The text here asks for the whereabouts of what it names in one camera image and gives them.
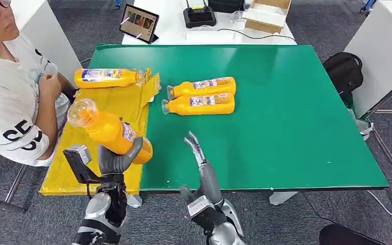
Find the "yellow board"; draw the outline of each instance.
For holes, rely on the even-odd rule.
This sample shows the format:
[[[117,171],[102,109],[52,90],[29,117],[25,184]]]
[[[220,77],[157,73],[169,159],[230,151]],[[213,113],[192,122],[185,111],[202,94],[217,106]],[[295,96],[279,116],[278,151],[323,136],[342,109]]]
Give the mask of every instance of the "yellow board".
[[[142,86],[134,84],[128,87],[81,89],[77,100],[89,98],[95,101],[98,109],[109,111],[122,117],[122,120],[130,123],[136,133],[146,136],[146,121],[148,119],[148,105],[141,104],[141,98],[146,93],[154,96],[158,91],[149,90],[142,94]],[[56,149],[54,159],[44,179],[39,192],[43,195],[84,195],[86,185],[77,182],[64,157],[62,151],[74,144],[84,144],[88,147],[92,161],[87,166],[96,174],[100,175],[97,161],[97,144],[94,143],[83,128],[74,128],[65,124],[61,138]],[[142,165],[131,164],[124,172],[124,180],[128,194],[138,194]],[[98,184],[90,185],[90,192],[95,194]]]

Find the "bottle label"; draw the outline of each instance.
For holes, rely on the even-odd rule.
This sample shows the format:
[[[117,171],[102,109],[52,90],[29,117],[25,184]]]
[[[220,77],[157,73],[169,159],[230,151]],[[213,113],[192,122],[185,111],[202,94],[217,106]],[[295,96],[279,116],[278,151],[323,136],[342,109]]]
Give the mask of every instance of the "bottle label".
[[[122,121],[121,123],[122,123],[122,136],[128,141],[133,142],[134,139],[137,137],[136,132],[134,132],[134,130],[125,122]]]
[[[215,87],[217,85],[228,84],[228,78],[216,78],[211,80],[203,80],[199,82],[193,82],[193,87],[195,89],[207,88],[207,87]]]
[[[120,69],[84,69],[82,72],[82,81],[84,82],[101,82],[106,79],[118,79],[120,77]]]
[[[213,106],[229,102],[227,93],[214,94],[211,96],[190,97],[190,106]]]

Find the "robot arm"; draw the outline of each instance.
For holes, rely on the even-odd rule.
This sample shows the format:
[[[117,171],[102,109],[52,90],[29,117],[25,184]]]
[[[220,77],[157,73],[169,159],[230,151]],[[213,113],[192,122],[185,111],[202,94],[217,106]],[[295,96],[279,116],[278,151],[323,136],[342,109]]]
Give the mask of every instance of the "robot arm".
[[[64,150],[64,155],[80,183],[101,183],[96,195],[88,203],[73,245],[119,243],[127,214],[123,172],[140,152],[142,144],[143,139],[136,138],[125,155],[117,155],[100,146],[101,177],[96,176],[85,165],[91,160],[86,147],[79,145]]]
[[[203,196],[195,198],[191,191],[182,186],[181,198],[188,204],[191,221],[204,228],[207,245],[245,245],[241,224],[235,208],[222,197],[214,168],[205,158],[196,136],[188,132],[184,141],[191,147],[199,167],[200,190]]]

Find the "plastic bottle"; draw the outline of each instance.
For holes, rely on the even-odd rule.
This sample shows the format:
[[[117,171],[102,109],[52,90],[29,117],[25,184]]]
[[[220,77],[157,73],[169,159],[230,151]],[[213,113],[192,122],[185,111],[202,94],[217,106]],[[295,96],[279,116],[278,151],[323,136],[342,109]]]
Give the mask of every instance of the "plastic bottle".
[[[178,86],[168,86],[167,98],[173,100],[180,96],[196,96],[215,93],[231,93],[235,95],[236,85],[233,77],[216,78],[198,82],[183,82]]]
[[[235,100],[231,93],[181,96],[172,101],[163,100],[161,107],[165,115],[231,114],[235,109]]]
[[[125,154],[137,137],[134,130],[115,114],[100,111],[95,102],[81,99],[68,111],[68,121],[74,127],[83,127],[89,137],[98,144],[119,155]],[[153,156],[153,147],[149,140],[143,138],[143,146],[133,163],[143,164]]]
[[[104,88],[143,84],[144,77],[142,71],[135,69],[78,69],[74,80],[79,88]]]

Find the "cardboard box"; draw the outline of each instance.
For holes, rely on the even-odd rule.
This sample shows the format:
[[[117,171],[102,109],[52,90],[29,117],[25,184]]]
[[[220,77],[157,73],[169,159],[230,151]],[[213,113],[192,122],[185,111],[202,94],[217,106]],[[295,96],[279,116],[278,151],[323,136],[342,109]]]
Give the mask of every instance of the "cardboard box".
[[[242,17],[246,27],[268,33],[280,33],[285,26],[290,0],[255,0]]]

